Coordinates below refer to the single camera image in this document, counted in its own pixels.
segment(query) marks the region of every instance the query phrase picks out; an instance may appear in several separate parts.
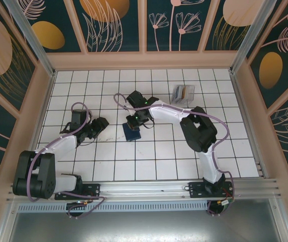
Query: robotic arm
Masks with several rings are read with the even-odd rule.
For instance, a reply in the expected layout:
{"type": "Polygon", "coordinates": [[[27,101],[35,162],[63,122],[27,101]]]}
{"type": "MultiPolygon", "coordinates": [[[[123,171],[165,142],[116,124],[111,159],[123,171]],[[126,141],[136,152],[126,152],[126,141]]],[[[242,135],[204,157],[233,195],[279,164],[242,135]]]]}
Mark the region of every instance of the robotic arm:
{"type": "MultiPolygon", "coordinates": [[[[205,189],[209,194],[217,194],[222,190],[225,182],[224,174],[216,167],[212,159],[212,147],[216,142],[217,130],[208,117],[176,111],[158,98],[151,97],[148,100],[138,91],[134,91],[127,97],[125,107],[141,108],[160,104],[158,107],[151,107],[143,110],[129,110],[130,115],[126,117],[128,126],[136,129],[149,120],[163,120],[166,123],[180,124],[187,144],[197,152],[202,168],[205,189]]],[[[184,109],[198,113],[205,113],[203,108],[184,109]]]]}

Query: metal frame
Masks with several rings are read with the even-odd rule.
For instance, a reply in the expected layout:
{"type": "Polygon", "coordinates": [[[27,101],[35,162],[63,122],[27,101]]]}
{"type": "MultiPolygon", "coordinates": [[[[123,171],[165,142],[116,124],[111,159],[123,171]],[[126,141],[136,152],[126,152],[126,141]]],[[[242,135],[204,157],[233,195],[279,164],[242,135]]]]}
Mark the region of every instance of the metal frame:
{"type": "Polygon", "coordinates": [[[265,0],[263,2],[257,16],[255,17],[253,24],[250,26],[243,42],[241,43],[237,55],[231,65],[231,70],[233,73],[235,73],[239,69],[242,62],[245,60],[248,51],[250,50],[253,43],[257,39],[271,11],[274,9],[276,1],[277,0],[265,0]]]}
{"type": "Polygon", "coordinates": [[[28,43],[30,44],[31,48],[34,50],[35,54],[37,55],[40,62],[43,64],[47,73],[52,76],[54,69],[47,58],[47,55],[39,43],[37,37],[35,36],[32,27],[30,26],[29,22],[25,18],[18,1],[13,0],[4,0],[6,7],[8,8],[10,14],[15,19],[17,25],[19,26],[20,30],[24,33],[28,43]]]}

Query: cable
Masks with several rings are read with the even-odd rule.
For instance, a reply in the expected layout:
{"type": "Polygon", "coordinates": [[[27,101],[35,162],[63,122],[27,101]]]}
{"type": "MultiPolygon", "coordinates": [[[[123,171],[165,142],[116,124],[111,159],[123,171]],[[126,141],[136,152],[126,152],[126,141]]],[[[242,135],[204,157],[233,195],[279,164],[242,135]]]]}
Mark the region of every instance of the cable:
{"type": "Polygon", "coordinates": [[[175,111],[180,111],[181,113],[188,113],[188,114],[193,114],[193,115],[204,116],[204,117],[208,117],[208,118],[214,119],[214,120],[218,121],[219,123],[221,123],[221,124],[225,127],[225,129],[226,129],[226,135],[225,135],[221,140],[219,140],[218,142],[216,142],[216,143],[212,146],[212,149],[211,149],[212,160],[213,160],[213,164],[214,164],[214,166],[215,166],[215,168],[216,168],[217,171],[219,171],[220,173],[223,173],[223,174],[225,174],[225,173],[229,174],[230,179],[231,179],[231,182],[232,182],[232,185],[233,185],[233,196],[232,196],[232,198],[234,199],[234,197],[235,197],[235,185],[234,185],[233,176],[232,176],[232,174],[231,174],[230,171],[223,171],[223,170],[220,170],[220,169],[219,169],[219,167],[218,167],[218,165],[217,165],[217,163],[216,163],[215,154],[214,154],[214,149],[215,149],[215,147],[217,147],[220,143],[222,143],[223,141],[225,141],[225,140],[228,138],[229,133],[230,133],[228,126],[227,126],[222,120],[218,119],[217,117],[208,115],[208,114],[206,114],[206,113],[193,112],[193,111],[190,111],[190,110],[185,110],[184,108],[174,107],[174,106],[171,106],[171,105],[166,104],[166,103],[165,103],[165,104],[153,104],[153,105],[150,105],[150,106],[138,107],[138,108],[126,107],[126,106],[123,106],[122,104],[120,104],[120,103],[117,101],[117,99],[116,99],[117,96],[121,96],[121,97],[124,99],[124,101],[127,102],[125,96],[124,96],[123,94],[121,94],[121,93],[116,93],[116,94],[113,96],[113,99],[114,99],[115,103],[116,103],[118,106],[120,106],[120,107],[122,107],[122,108],[124,108],[124,109],[126,109],[126,110],[139,111],[139,110],[149,109],[149,108],[152,108],[152,107],[168,107],[168,108],[171,108],[171,109],[173,109],[173,110],[175,110],[175,111]]]}

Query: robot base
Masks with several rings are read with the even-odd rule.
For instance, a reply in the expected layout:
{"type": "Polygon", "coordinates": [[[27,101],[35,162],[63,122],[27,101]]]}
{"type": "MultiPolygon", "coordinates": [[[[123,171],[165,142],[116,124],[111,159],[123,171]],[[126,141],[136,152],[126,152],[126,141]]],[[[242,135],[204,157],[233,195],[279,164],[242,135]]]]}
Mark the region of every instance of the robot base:
{"type": "MultiPolygon", "coordinates": [[[[98,197],[100,195],[100,184],[82,184],[81,192],[78,193],[75,190],[69,193],[82,196],[94,196],[98,197]]],[[[55,194],[55,200],[84,200],[84,198],[78,198],[75,196],[69,196],[62,193],[55,194]]]]}

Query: purple cable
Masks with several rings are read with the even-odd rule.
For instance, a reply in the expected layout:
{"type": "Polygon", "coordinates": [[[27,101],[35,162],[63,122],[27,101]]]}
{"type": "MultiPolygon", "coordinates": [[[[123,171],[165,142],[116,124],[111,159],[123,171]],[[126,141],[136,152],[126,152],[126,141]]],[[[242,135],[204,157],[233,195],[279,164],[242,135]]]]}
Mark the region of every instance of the purple cable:
{"type": "Polygon", "coordinates": [[[216,168],[219,172],[221,172],[221,173],[228,173],[228,174],[229,174],[230,179],[231,179],[231,183],[232,183],[232,185],[233,185],[233,198],[235,197],[235,185],[234,185],[233,176],[232,176],[232,174],[231,174],[230,171],[223,171],[223,170],[220,170],[220,169],[219,169],[219,167],[218,167],[218,165],[217,165],[217,163],[216,163],[216,160],[215,160],[215,155],[214,155],[214,149],[215,149],[215,147],[217,147],[220,143],[222,143],[223,141],[225,141],[225,140],[228,138],[229,133],[230,133],[228,126],[227,126],[222,120],[218,119],[217,117],[214,117],[214,116],[205,114],[205,113],[199,113],[199,112],[193,112],[193,111],[190,111],[190,110],[184,110],[183,108],[174,107],[174,106],[171,106],[171,105],[168,105],[168,104],[153,104],[153,105],[150,105],[150,106],[138,107],[138,108],[126,107],[126,106],[123,106],[122,104],[120,104],[120,103],[117,101],[117,99],[116,99],[117,96],[121,96],[121,97],[124,99],[124,101],[127,102],[125,96],[124,96],[123,94],[121,94],[121,93],[116,93],[116,94],[113,96],[113,99],[114,99],[114,101],[116,102],[116,104],[117,104],[118,106],[120,106],[120,107],[122,107],[122,108],[124,108],[124,109],[126,109],[126,110],[139,111],[139,110],[149,109],[149,108],[152,108],[152,107],[168,107],[168,108],[171,108],[171,109],[173,109],[173,110],[180,111],[180,112],[182,112],[182,113],[189,113],[189,114],[193,114],[193,115],[199,115],[199,116],[209,117],[209,118],[211,118],[211,119],[214,119],[214,120],[218,121],[220,124],[222,124],[222,125],[225,127],[225,129],[226,129],[226,135],[225,135],[225,137],[223,137],[221,140],[219,140],[218,142],[216,142],[216,143],[212,146],[212,150],[211,150],[212,160],[213,160],[213,164],[214,164],[215,168],[216,168]]]}
{"type": "Polygon", "coordinates": [[[58,137],[57,139],[55,139],[55,140],[53,140],[52,142],[50,142],[50,143],[49,143],[48,145],[46,145],[43,149],[41,149],[41,150],[35,155],[34,159],[32,160],[32,163],[31,163],[31,165],[30,165],[30,167],[29,167],[29,170],[28,170],[28,175],[27,175],[27,188],[26,188],[26,190],[27,190],[27,197],[28,197],[28,199],[29,199],[31,202],[36,202],[36,201],[39,200],[39,198],[37,198],[37,199],[33,199],[33,198],[32,198],[32,196],[31,196],[31,190],[30,190],[30,183],[31,183],[32,171],[33,171],[33,167],[34,167],[34,164],[35,164],[37,158],[40,156],[40,154],[42,154],[45,150],[47,150],[47,149],[50,148],[52,145],[54,145],[57,141],[65,138],[65,137],[72,136],[73,134],[79,132],[79,131],[87,124],[87,122],[88,122],[88,119],[89,119],[89,109],[88,109],[88,107],[87,107],[84,103],[82,103],[82,102],[76,102],[76,103],[74,103],[74,104],[72,105],[71,111],[73,111],[73,107],[74,107],[76,104],[81,104],[81,105],[83,105],[83,106],[85,107],[86,111],[87,111],[86,119],[85,119],[85,121],[83,122],[83,124],[82,124],[77,130],[75,130],[75,131],[73,131],[73,132],[71,132],[71,133],[68,133],[68,134],[66,134],[66,135],[63,135],[63,136],[61,136],[61,137],[58,137]]]}

